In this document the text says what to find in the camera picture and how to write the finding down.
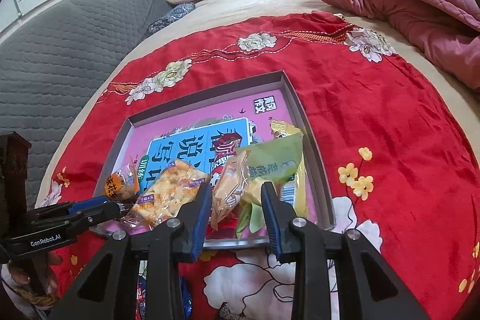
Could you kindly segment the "person's left hand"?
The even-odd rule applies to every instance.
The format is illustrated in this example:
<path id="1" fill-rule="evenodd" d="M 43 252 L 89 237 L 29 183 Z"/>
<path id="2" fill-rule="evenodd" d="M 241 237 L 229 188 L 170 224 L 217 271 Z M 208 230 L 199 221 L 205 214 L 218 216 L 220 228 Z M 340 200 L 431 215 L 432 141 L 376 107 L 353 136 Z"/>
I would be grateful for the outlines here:
<path id="1" fill-rule="evenodd" d="M 56 253 L 47 253 L 34 259 L 35 274 L 41 282 L 45 294 L 54 300 L 59 297 L 59 283 L 53 266 L 60 266 L 64 259 Z M 20 294 L 20 289 L 31 291 L 31 277 L 27 271 L 9 262 L 1 266 L 1 286 L 12 303 L 25 319 L 46 319 L 46 311 L 51 305 L 38 306 L 26 300 Z"/>

